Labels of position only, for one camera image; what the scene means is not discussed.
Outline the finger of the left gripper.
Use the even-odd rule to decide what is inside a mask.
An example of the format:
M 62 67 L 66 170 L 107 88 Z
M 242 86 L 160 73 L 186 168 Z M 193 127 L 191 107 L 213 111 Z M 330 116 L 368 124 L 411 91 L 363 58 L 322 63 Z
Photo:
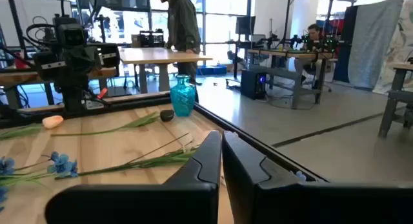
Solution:
M 99 43 L 97 51 L 103 68 L 115 68 L 116 76 L 119 75 L 119 64 L 121 61 L 119 48 L 113 43 Z
M 37 73 L 45 81 L 55 80 L 67 68 L 65 61 L 53 52 L 38 52 L 33 60 Z

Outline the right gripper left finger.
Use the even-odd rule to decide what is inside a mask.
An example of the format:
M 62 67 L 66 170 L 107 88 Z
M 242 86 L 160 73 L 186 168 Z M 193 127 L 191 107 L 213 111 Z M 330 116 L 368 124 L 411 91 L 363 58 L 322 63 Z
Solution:
M 162 184 L 76 185 L 51 198 L 47 223 L 217 223 L 221 135 L 211 131 Z

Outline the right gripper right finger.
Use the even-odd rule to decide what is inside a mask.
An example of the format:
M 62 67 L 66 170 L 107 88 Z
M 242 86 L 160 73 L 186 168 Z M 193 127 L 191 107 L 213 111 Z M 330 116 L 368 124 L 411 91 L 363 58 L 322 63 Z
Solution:
M 412 188 L 304 181 L 233 132 L 223 170 L 235 223 L 412 223 Z

